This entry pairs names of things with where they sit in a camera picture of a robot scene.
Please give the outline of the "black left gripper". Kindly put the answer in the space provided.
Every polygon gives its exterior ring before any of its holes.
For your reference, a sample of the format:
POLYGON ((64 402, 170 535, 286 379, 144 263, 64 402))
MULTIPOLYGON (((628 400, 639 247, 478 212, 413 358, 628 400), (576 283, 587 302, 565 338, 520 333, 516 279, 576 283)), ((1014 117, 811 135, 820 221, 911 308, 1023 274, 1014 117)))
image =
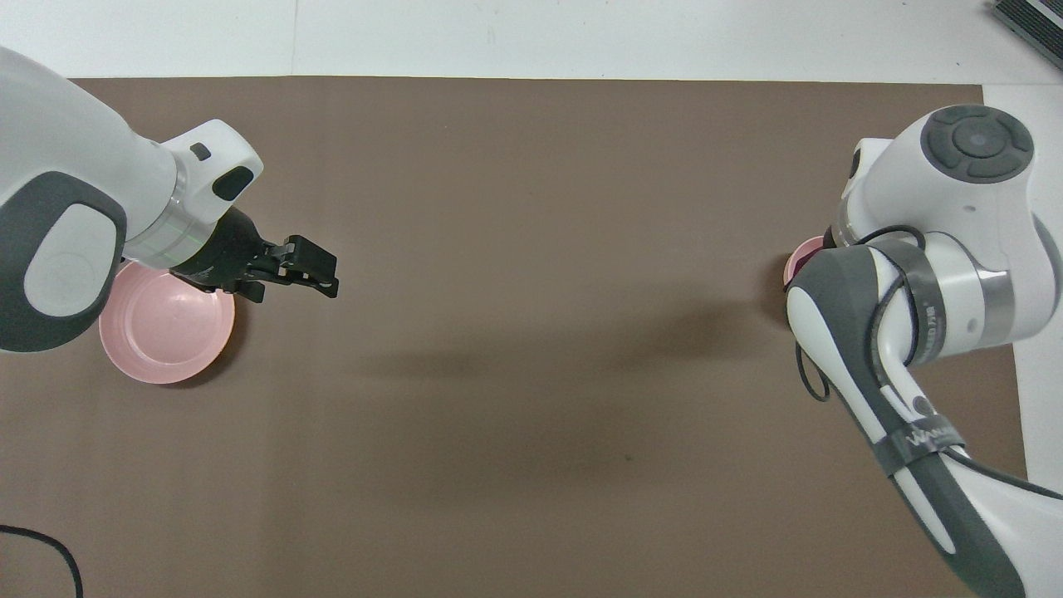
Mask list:
POLYGON ((309 287, 336 298, 340 285, 336 264, 333 253, 301 235, 288 236, 280 245, 265 241, 249 216, 231 208, 216 222, 205 245, 169 272, 196 287, 261 304, 261 281, 309 287))

